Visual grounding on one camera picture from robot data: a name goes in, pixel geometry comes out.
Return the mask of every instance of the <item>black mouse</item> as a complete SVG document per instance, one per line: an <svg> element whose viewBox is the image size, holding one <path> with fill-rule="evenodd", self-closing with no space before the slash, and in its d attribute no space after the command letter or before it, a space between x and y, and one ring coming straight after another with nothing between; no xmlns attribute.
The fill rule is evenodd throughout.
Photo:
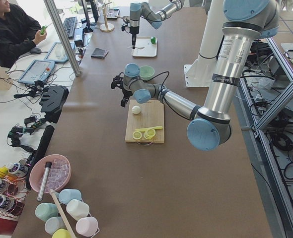
<svg viewBox="0 0 293 238"><path fill-rule="evenodd" d="M40 48L32 48L30 51L29 51L32 55L37 55L37 54L40 54L42 52L42 50Z"/></svg>

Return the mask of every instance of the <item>person's hand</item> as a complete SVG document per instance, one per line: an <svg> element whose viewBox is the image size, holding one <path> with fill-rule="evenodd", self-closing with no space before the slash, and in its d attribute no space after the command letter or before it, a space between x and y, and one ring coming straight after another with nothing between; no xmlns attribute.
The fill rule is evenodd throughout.
<svg viewBox="0 0 293 238"><path fill-rule="evenodd" d="M38 30L35 34L35 38L33 40L33 42L38 45L41 41L44 41L46 39L47 36L47 32L45 30L45 33L43 35L41 35L41 31Z"/></svg>

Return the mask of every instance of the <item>cutting board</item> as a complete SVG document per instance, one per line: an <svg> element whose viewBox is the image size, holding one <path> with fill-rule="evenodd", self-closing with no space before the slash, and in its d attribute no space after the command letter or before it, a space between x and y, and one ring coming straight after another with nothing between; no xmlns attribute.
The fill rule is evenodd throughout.
<svg viewBox="0 0 293 238"><path fill-rule="evenodd" d="M131 112L133 106L139 106L141 112L137 115L133 114ZM152 139L146 140L143 137L143 132L140 140L133 139L132 133L135 129L157 125L162 125L163 129L156 130L156 135ZM136 100L130 100L125 141L164 143L164 105L156 100L151 100L143 104L137 103Z"/></svg>

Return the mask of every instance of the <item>green bowl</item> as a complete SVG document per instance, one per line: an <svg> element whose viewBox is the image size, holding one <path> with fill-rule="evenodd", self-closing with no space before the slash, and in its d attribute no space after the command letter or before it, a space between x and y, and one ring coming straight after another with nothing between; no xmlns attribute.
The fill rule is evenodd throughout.
<svg viewBox="0 0 293 238"><path fill-rule="evenodd" d="M143 81L150 80L154 75L154 68L148 65L144 65L140 67L140 77Z"/></svg>

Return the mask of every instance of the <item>black cloth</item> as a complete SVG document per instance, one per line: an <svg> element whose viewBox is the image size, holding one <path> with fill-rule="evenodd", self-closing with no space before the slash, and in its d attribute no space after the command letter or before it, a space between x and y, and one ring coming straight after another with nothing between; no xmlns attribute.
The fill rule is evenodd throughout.
<svg viewBox="0 0 293 238"><path fill-rule="evenodd" d="M32 41L41 26L19 6L10 4L6 20L0 18L0 60L4 67L12 67L18 57L36 45Z"/></svg>

